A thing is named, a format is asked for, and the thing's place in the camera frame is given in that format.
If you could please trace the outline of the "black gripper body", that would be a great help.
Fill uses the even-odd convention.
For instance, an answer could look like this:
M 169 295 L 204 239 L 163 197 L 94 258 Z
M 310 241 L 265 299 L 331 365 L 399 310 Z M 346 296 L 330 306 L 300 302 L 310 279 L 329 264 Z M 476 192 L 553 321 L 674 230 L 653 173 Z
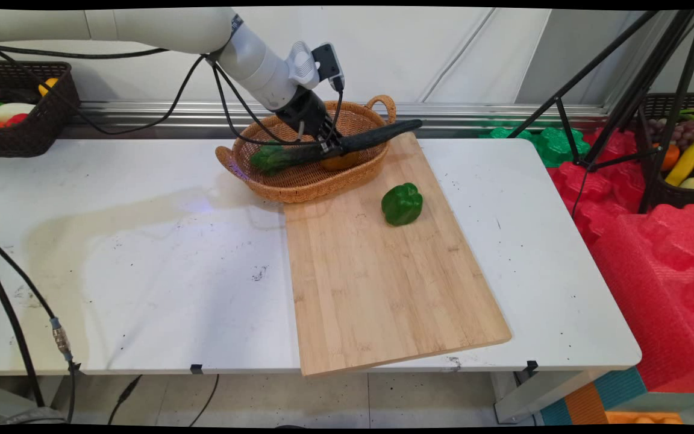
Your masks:
M 331 116 L 325 103 L 317 94 L 303 86 L 297 86 L 292 99 L 279 110 L 275 110 L 275 115 L 296 132 L 303 122 L 304 136 L 327 138 L 331 132 Z

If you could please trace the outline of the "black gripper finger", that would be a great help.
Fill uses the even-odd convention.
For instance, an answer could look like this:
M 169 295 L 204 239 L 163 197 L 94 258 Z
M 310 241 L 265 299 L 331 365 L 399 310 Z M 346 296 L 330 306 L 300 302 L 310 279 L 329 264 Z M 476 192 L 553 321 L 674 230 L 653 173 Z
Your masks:
M 327 159 L 335 148 L 335 129 L 333 127 L 320 127 L 317 132 L 319 141 L 319 158 Z
M 342 149 L 343 136 L 331 116 L 326 116 L 322 123 L 322 151 L 335 151 Z

